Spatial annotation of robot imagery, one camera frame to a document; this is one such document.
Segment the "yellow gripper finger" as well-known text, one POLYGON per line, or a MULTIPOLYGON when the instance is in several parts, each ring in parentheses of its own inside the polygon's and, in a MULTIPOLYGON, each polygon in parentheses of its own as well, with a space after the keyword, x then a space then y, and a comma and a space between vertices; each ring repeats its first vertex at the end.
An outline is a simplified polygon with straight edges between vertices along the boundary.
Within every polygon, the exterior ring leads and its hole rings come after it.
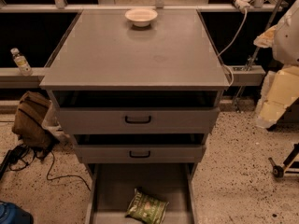
POLYGON ((261 35, 258 35, 254 39, 253 44, 255 46, 257 46, 259 48, 263 48, 263 49, 271 48, 273 46, 276 29, 277 29, 276 25, 271 26, 265 32, 263 32, 261 35))
POLYGON ((277 72, 269 71, 256 107, 256 125, 265 129, 275 125, 298 98, 298 66, 284 65, 277 72))

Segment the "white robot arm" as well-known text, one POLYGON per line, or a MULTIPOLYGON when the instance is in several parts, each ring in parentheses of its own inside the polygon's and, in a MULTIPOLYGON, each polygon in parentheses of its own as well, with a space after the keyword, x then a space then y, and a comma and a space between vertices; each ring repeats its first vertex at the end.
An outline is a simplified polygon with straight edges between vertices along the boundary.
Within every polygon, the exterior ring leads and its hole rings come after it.
POLYGON ((269 71, 265 76, 256 107, 256 125, 268 129, 299 98, 299 0, 254 44, 271 48, 273 58, 283 64, 279 71, 269 71))

